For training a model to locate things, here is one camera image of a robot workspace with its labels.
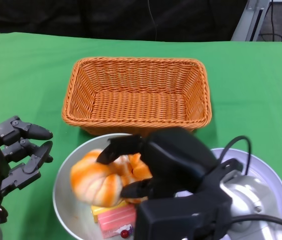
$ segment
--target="snack box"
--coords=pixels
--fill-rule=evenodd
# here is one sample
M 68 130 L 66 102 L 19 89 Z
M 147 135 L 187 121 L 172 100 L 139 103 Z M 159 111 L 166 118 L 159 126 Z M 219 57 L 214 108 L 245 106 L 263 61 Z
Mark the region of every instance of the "snack box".
M 107 211 L 113 210 L 113 209 L 117 209 L 117 208 L 121 208 L 128 205 L 127 202 L 122 201 L 119 205 L 113 206 L 113 207 L 100 207 L 100 206 L 91 206 L 91 211 L 93 214 L 93 219 L 94 222 L 97 223 L 97 216 L 99 214 L 105 213 Z
M 136 210 L 134 205 L 129 204 L 98 215 L 103 238 L 110 238 L 121 233 L 121 229 L 129 225 L 135 226 Z

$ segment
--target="toy food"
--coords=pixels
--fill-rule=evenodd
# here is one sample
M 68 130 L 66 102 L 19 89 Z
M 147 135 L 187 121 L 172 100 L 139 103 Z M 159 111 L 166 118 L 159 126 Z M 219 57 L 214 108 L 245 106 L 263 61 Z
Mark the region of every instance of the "toy food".
M 96 162 L 102 152 L 95 149 L 77 162 L 70 172 L 70 183 L 76 197 L 90 205 L 110 208 L 122 202 L 121 190 L 127 184 L 151 178 L 140 154 L 123 155 L 109 165 Z M 125 199 L 139 203 L 146 198 Z
M 91 206 L 91 211 L 92 211 L 92 215 L 94 218 L 94 222 L 97 223 L 97 216 L 99 214 L 105 213 L 107 211 L 111 211 L 113 209 L 117 209 L 120 207 L 124 207 L 128 205 L 128 203 L 126 201 L 122 201 L 120 204 L 113 206 L 113 207 L 101 207 L 101 206 Z
M 121 234 L 124 228 L 135 225 L 136 211 L 132 204 L 99 214 L 98 222 L 103 237 L 110 238 Z

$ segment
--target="metal stand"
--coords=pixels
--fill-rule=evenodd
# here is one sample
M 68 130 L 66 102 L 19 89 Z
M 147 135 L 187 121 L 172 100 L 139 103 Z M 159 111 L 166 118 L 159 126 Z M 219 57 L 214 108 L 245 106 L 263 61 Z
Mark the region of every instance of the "metal stand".
M 231 40 L 256 41 L 269 4 L 270 0 L 249 0 Z

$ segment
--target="basket rim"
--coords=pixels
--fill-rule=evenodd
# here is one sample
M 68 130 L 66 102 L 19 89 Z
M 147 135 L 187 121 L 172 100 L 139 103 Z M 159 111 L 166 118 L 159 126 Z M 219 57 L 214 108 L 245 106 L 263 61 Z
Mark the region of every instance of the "basket rim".
M 73 96 L 74 86 L 77 81 L 77 74 L 79 67 L 83 64 L 90 61 L 125 61 L 125 62 L 170 62 L 170 63 L 195 63 L 200 66 L 200 72 L 202 75 L 207 76 L 206 68 L 202 62 L 194 58 L 168 58 L 168 57 L 106 57 L 106 56 L 92 56 L 92 57 L 84 57 L 78 60 L 74 66 L 72 71 L 70 81 L 68 83 L 66 96 L 64 98 L 64 104 L 62 108 L 62 118 L 63 120 L 72 126 L 79 127 L 141 127 L 144 124 L 144 127 L 147 128 L 155 128 L 155 127 L 184 127 L 184 128 L 199 128 L 207 125 L 212 118 L 212 110 L 211 110 L 211 99 L 210 99 L 210 90 L 208 86 L 207 77 L 204 78 L 204 116 L 200 119 L 196 120 L 177 120 L 177 119 L 139 119 L 139 118 L 78 118 L 70 114 L 69 108 L 70 103 Z

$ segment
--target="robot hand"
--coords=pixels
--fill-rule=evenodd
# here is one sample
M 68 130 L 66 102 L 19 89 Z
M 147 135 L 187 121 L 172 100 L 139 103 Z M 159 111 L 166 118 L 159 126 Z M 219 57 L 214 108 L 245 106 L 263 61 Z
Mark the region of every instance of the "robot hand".
M 169 128 L 147 138 L 112 138 L 97 162 L 109 164 L 135 153 L 141 153 L 153 176 L 121 192 L 123 198 L 149 199 L 137 208 L 135 240 L 219 240 L 226 234 L 231 240 L 282 239 L 282 227 L 267 222 L 282 224 L 274 194 L 258 179 L 243 175 L 236 159 L 221 162 L 225 154 L 216 159 L 186 130 Z M 183 190 L 193 194 L 174 197 Z M 256 206 L 265 207 L 259 212 Z
M 52 142 L 46 141 L 40 147 L 29 139 L 49 140 L 53 134 L 43 127 L 22 122 L 14 116 L 0 124 L 0 224 L 7 221 L 7 211 L 1 206 L 3 197 L 14 189 L 22 189 L 40 177 L 43 163 L 52 162 L 49 155 Z M 18 162 L 30 156 L 29 161 L 10 168 L 10 162 Z

